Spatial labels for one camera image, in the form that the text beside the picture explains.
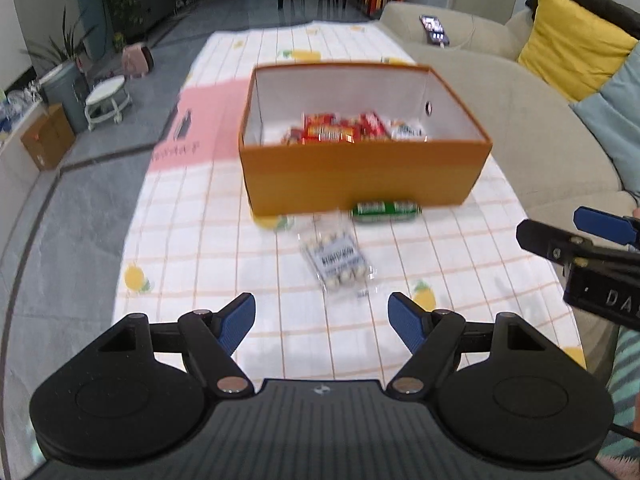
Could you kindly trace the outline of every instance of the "open cardboard box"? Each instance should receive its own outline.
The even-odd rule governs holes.
[[[383,121],[420,124],[428,140],[280,143],[290,127],[302,127],[303,114],[351,117],[369,110]],[[350,210],[379,200],[459,205],[491,148],[482,126],[432,68],[373,63],[256,67],[239,136],[257,216]]]

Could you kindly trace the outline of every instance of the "tablecloth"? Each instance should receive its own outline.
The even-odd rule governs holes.
[[[409,357],[386,316],[392,292],[472,321],[516,312],[581,354],[551,264],[515,240],[526,215],[491,156],[460,207],[372,226],[343,218],[376,268],[368,295],[322,292],[299,247],[297,231],[308,219],[278,232],[254,222],[238,159],[248,78],[257,63],[310,59],[412,62],[373,24],[213,34],[185,81],[167,140],[154,151],[124,245],[114,322],[131,312],[171,322],[252,292],[255,324],[234,359],[257,386],[263,378],[389,381]],[[485,357],[465,355],[461,366]],[[179,355],[157,358],[182,367]]]

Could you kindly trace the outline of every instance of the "pink patch on tablecloth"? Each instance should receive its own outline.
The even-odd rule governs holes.
[[[154,149],[149,171],[238,158],[238,133],[249,80],[187,88],[166,140]]]

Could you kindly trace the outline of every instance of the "sofa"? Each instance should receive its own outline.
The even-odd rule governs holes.
[[[422,14],[440,19],[449,47],[427,44]],[[454,10],[393,2],[378,26],[416,62],[433,66],[469,106],[492,136],[493,156],[530,218],[577,232],[573,213],[581,205],[632,214],[636,200],[623,190],[609,157],[565,98],[516,63],[532,30],[530,11],[501,25]],[[561,268],[558,275],[563,282]],[[574,314],[587,368],[606,382],[618,327],[580,310]]]

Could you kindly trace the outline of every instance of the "green snack package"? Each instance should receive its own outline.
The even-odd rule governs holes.
[[[361,202],[351,210],[351,217],[360,223],[412,220],[421,212],[415,202]]]

